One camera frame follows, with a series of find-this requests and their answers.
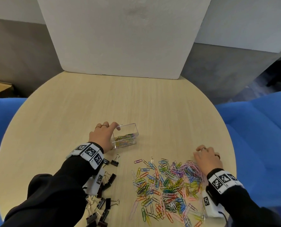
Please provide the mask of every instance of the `wooden tabletop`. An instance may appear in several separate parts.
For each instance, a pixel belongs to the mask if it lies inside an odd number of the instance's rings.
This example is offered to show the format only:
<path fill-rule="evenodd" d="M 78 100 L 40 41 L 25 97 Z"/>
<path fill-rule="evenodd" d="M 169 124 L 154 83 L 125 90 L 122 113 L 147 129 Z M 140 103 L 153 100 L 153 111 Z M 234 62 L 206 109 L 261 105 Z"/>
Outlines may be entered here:
<path fill-rule="evenodd" d="M 36 90 L 11 121 L 0 147 L 0 213 L 2 218 L 27 196 L 36 174 L 54 174 L 66 155 L 88 141 L 97 123 L 136 123 L 136 145 L 112 150 L 120 154 L 119 166 L 106 166 L 117 175 L 104 197 L 120 200 L 106 219 L 110 227 L 147 226 L 140 207 L 132 220 L 136 199 L 131 169 L 134 160 L 151 156 L 170 161 L 193 160 L 201 144 L 220 153 L 224 168 L 236 175 L 236 163 L 228 130 L 213 104 L 188 80 L 86 75 L 62 72 Z M 87 214 L 77 224 L 86 226 Z M 205 226 L 224 226 L 224 219 L 206 220 Z M 154 226 L 181 226 L 155 221 Z"/>

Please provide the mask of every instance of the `black cable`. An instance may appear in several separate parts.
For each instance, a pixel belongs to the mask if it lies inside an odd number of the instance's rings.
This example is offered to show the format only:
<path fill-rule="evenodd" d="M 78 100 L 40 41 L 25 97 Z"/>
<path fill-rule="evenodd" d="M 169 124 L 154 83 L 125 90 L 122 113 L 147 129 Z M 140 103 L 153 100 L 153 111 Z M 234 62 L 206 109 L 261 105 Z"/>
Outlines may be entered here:
<path fill-rule="evenodd" d="M 224 218 L 226 219 L 226 223 L 228 223 L 228 220 L 226 218 L 226 215 L 223 212 L 218 211 L 218 213 L 222 214 L 224 216 Z"/>

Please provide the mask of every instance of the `white wall panel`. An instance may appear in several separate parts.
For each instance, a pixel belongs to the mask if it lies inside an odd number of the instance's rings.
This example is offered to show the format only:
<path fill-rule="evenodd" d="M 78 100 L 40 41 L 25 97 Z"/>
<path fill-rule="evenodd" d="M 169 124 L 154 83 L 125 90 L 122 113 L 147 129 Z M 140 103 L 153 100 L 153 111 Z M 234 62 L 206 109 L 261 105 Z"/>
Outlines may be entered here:
<path fill-rule="evenodd" d="M 281 0 L 212 0 L 195 42 L 279 53 Z"/>
<path fill-rule="evenodd" d="M 37 0 L 0 0 L 0 19 L 45 24 Z"/>
<path fill-rule="evenodd" d="M 179 77 L 210 1 L 38 0 L 64 70 L 165 79 Z"/>

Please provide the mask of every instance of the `hand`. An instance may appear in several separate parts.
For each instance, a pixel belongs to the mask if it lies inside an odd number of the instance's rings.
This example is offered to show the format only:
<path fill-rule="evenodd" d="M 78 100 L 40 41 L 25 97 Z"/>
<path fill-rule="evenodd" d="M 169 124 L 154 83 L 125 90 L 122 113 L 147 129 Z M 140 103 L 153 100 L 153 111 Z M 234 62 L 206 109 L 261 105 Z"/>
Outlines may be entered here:
<path fill-rule="evenodd" d="M 111 136 L 117 126 L 118 123 L 116 122 L 112 122 L 111 125 L 108 122 L 104 122 L 103 125 L 97 124 L 94 132 L 91 131 L 89 133 L 89 142 L 97 143 L 103 148 L 104 154 L 107 153 L 113 149 Z"/>
<path fill-rule="evenodd" d="M 195 160 L 197 161 L 200 170 L 205 176 L 207 176 L 208 173 L 210 173 L 215 168 L 223 169 L 220 157 L 216 156 L 219 155 L 219 153 L 214 152 L 213 147 L 209 147 L 206 150 L 206 147 L 204 145 L 200 145 L 198 148 L 196 148 L 196 151 L 197 152 L 193 153 Z"/>

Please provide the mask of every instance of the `person's left hand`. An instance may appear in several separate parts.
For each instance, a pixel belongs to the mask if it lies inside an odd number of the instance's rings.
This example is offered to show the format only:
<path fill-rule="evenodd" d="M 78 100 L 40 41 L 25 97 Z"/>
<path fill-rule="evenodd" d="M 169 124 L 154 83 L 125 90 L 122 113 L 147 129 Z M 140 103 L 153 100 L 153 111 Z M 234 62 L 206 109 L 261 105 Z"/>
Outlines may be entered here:
<path fill-rule="evenodd" d="M 89 142 L 97 143 L 103 148 L 104 153 L 107 153 L 113 148 L 111 136 L 117 126 L 118 123 L 116 122 L 112 122 L 111 125 L 108 122 L 104 122 L 103 124 L 98 123 L 95 130 L 89 133 Z"/>

